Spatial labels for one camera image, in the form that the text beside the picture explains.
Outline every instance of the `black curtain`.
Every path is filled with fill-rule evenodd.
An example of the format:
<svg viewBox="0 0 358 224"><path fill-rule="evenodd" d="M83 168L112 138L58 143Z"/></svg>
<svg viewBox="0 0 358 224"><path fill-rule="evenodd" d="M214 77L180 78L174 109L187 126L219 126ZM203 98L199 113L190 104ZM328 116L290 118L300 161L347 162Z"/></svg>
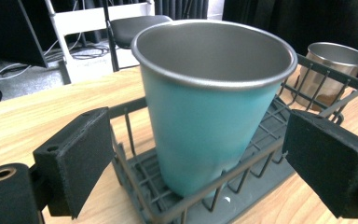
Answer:
<svg viewBox="0 0 358 224"><path fill-rule="evenodd" d="M270 31L302 55L321 41L358 49L358 0L226 0L223 20Z"/></svg>
<svg viewBox="0 0 358 224"><path fill-rule="evenodd" d="M174 21L187 19L184 15L187 4L190 19L207 19L209 0L155 0L156 14L169 16Z"/></svg>

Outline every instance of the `black wire rack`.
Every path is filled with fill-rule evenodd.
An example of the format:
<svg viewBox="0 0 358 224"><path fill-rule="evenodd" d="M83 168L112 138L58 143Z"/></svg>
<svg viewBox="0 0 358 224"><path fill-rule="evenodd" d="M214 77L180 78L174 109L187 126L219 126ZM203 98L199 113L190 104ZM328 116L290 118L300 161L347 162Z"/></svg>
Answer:
<svg viewBox="0 0 358 224"><path fill-rule="evenodd" d="M298 83L299 79L286 79L238 165L231 170L222 171L221 176L212 183L186 197L176 195L164 184L155 149L137 151L137 136L132 131L131 114L147 108L145 98L110 108L111 119L124 117L130 142L129 149L124 148L115 135L113 125L113 164L117 178L128 192L144 223L231 222L295 172L282 154L290 111L302 108L340 124L343 121L342 110L358 96L358 78L339 73L301 55L298 55L298 63L308 68L307 73L314 70L324 75L320 88L328 78L343 84L334 102L325 105L317 100L320 88L312 96L308 96L301 92L303 84ZM297 97L306 99L308 105L299 106L296 103ZM321 111L312 111L313 105L319 106Z"/></svg>

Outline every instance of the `teal cup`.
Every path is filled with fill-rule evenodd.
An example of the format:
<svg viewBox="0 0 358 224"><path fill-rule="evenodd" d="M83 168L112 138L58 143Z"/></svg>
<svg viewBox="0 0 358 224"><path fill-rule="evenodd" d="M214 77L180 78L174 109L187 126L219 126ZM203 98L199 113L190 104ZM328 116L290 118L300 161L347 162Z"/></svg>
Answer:
<svg viewBox="0 0 358 224"><path fill-rule="evenodd" d="M238 164L295 51L265 31L225 21L170 21L132 41L162 178L186 196Z"/></svg>

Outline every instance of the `metal cup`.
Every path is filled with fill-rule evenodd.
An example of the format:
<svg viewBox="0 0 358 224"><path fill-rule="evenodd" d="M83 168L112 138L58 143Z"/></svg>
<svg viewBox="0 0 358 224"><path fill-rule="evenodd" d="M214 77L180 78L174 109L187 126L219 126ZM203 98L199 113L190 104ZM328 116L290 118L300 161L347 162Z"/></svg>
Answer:
<svg viewBox="0 0 358 224"><path fill-rule="evenodd" d="M238 164L294 50L267 32L224 21L172 21L138 34L161 175L186 196Z"/></svg>
<svg viewBox="0 0 358 224"><path fill-rule="evenodd" d="M349 76L356 77L358 75L357 49L352 49L334 43L313 43L308 46L307 58L316 63L324 64ZM307 70L308 68L305 67L300 69L300 75L296 87L298 89L300 86L299 83L304 81L304 84L299 91L309 96L309 98L312 98L318 90L319 86L322 84L324 75L319 74L313 70L309 70L307 74ZM335 99L337 99L337 96L339 95L342 87L342 83L328 77L320 88L315 99L329 106L334 103ZM310 100L300 96L297 96L296 101L303 106L308 106L310 103ZM321 108L317 105L312 105L311 109L317 111L321 110Z"/></svg>

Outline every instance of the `wooden table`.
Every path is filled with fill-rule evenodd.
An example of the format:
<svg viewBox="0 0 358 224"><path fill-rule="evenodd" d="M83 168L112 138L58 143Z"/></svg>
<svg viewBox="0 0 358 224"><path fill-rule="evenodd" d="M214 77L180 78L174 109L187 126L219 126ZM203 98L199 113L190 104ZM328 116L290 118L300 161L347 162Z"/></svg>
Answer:
<svg viewBox="0 0 358 224"><path fill-rule="evenodd" d="M32 152L77 115L144 96L139 68L122 70L96 80L62 86L0 103L0 165L34 164ZM358 98L344 110L342 127L358 135ZM139 122L140 129L145 125ZM145 139L151 140L146 129ZM139 223L129 197L108 166L84 205L79 218L51 217L50 223ZM358 223L335 219L312 189L294 175L237 223Z"/></svg>

